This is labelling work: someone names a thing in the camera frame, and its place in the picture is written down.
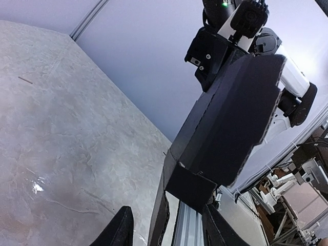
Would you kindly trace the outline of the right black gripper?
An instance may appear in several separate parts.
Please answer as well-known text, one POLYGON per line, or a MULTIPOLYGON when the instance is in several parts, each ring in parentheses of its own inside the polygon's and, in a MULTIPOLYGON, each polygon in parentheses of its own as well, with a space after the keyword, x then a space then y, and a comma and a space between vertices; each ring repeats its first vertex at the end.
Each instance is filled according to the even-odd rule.
POLYGON ((240 47, 212 30, 202 27, 193 39, 184 60, 197 67, 195 77, 202 91, 207 92, 225 63, 231 57, 241 56, 243 50, 240 47))

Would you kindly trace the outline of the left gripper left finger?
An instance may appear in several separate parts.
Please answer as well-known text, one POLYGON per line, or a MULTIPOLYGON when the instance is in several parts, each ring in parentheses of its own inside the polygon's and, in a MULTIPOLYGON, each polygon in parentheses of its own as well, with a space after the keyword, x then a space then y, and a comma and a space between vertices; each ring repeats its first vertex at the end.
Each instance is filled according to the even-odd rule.
POLYGON ((129 206, 122 206, 90 246, 133 245, 134 217, 129 206))

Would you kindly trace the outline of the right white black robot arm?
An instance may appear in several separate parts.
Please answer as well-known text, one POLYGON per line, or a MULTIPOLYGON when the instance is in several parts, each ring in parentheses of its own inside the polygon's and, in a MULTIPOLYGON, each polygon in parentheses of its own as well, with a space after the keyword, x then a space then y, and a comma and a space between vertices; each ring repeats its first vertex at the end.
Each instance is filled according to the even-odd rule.
POLYGON ((309 82, 285 51, 281 39, 270 28, 261 28, 252 38, 240 31, 215 32, 206 25, 199 29, 187 54, 186 62, 197 67, 195 77, 203 92, 207 92, 216 75, 233 54, 253 56, 279 54, 286 58, 280 82, 284 89, 278 104, 290 126, 299 126, 307 118, 317 94, 317 87, 309 82))

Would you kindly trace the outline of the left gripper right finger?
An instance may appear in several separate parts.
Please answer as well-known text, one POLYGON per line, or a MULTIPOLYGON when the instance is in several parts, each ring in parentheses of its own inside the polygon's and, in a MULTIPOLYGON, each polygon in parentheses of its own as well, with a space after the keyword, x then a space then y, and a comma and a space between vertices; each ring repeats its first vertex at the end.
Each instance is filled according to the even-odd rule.
POLYGON ((204 245, 250 246, 233 230, 212 204, 203 207, 202 228, 204 245))

